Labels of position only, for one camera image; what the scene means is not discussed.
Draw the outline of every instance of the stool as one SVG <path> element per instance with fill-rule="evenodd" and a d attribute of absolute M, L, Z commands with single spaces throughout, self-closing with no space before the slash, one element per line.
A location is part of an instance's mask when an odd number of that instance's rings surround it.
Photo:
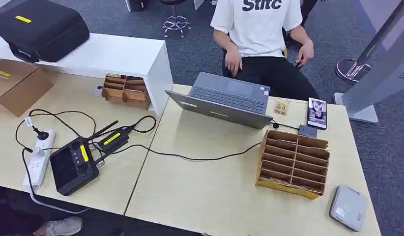
<path fill-rule="evenodd" d="M 176 14 L 176 5 L 181 4 L 186 0 L 160 0 L 160 2 L 164 5 L 170 5 L 172 7 L 172 16 L 167 18 L 163 22 L 163 28 L 165 29 L 165 35 L 164 37 L 167 38 L 169 35 L 167 32 L 169 30 L 180 30 L 182 35 L 180 36 L 181 38 L 184 38 L 185 35 L 183 34 L 183 28 L 188 27 L 188 29 L 191 29 L 192 27 L 190 26 L 189 21 L 184 18 L 183 16 L 177 16 Z"/>

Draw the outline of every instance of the light wood tabletop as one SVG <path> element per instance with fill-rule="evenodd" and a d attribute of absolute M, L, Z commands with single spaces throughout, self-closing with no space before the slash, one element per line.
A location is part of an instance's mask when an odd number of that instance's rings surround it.
<path fill-rule="evenodd" d="M 45 73 L 55 86 L 29 110 L 44 109 L 52 113 L 82 111 L 96 120 L 97 130 L 115 120 L 119 120 L 119 123 L 114 126 L 118 127 L 134 124 L 146 115 L 155 116 L 154 112 L 133 106 L 109 103 L 104 98 L 93 95 L 93 88 L 102 85 L 103 79 L 54 72 Z M 28 111 L 20 118 L 16 118 L 0 112 L 0 186 L 26 192 L 28 192 L 28 188 L 23 186 L 26 171 L 21 159 L 22 147 L 16 143 L 14 134 L 17 125 L 27 114 Z M 62 114 L 59 117 L 84 137 L 93 133 L 92 120 L 82 114 Z M 71 130 L 52 116 L 32 117 L 32 122 L 40 130 L 54 129 L 56 131 L 54 147 L 61 147 L 76 138 Z M 152 124 L 151 119 L 145 119 L 137 128 L 146 130 Z M 130 139 L 135 144 L 149 146 L 154 133 L 155 129 L 145 134 L 132 132 Z M 31 147 L 35 143 L 36 134 L 31 128 L 23 124 L 18 137 L 23 144 Z M 68 197 L 56 191 L 53 172 L 49 165 L 44 183 L 36 192 L 41 196 L 123 214 L 146 154 L 146 149 L 138 147 L 110 155 L 105 159 L 105 165 L 99 168 L 99 177 Z M 99 157 L 98 151 L 93 151 L 92 155 L 94 159 Z M 29 163 L 29 153 L 27 152 L 26 159 Z"/>
<path fill-rule="evenodd" d="M 175 85 L 187 94 L 189 86 Z M 304 101 L 291 100 L 289 114 L 267 114 L 279 123 L 306 123 Z M 268 127 L 256 130 L 182 110 L 169 99 L 151 149 L 192 158 L 242 152 L 262 140 Z M 281 127 L 281 131 L 296 130 Z M 331 152 L 325 194 L 315 200 L 255 186 L 259 147 L 219 161 L 186 161 L 149 152 L 126 216 L 213 236 L 380 235 L 354 137 L 343 106 L 328 105 L 328 129 L 317 137 Z M 346 184 L 369 204 L 363 230 L 354 233 L 330 218 L 336 187 Z"/>

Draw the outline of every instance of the small yellow package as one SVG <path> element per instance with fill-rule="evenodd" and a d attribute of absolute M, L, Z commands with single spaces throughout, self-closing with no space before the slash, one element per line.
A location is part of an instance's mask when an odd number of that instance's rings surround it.
<path fill-rule="evenodd" d="M 286 116 L 288 114 L 288 107 L 288 100 L 278 98 L 276 101 L 276 105 L 274 106 L 274 112 Z"/>

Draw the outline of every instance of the man's right hand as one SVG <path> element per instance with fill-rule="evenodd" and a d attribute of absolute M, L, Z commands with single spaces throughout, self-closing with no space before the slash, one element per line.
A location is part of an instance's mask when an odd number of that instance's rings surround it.
<path fill-rule="evenodd" d="M 225 67 L 231 71 L 234 77 L 237 75 L 238 69 L 242 70 L 241 54 L 235 44 L 227 50 L 227 54 L 225 55 Z"/>

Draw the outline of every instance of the chair base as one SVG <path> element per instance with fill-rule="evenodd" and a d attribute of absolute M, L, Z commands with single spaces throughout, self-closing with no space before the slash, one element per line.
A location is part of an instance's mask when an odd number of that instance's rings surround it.
<path fill-rule="evenodd" d="M 165 20 L 163 23 L 163 28 L 165 29 L 164 37 L 167 38 L 169 35 L 167 34 L 168 31 L 170 30 L 179 30 L 180 33 L 182 34 L 180 37 L 184 38 L 185 35 L 183 34 L 183 29 L 187 27 L 188 29 L 191 29 L 192 27 L 190 26 L 189 21 L 184 18 L 183 16 L 171 16 Z"/>

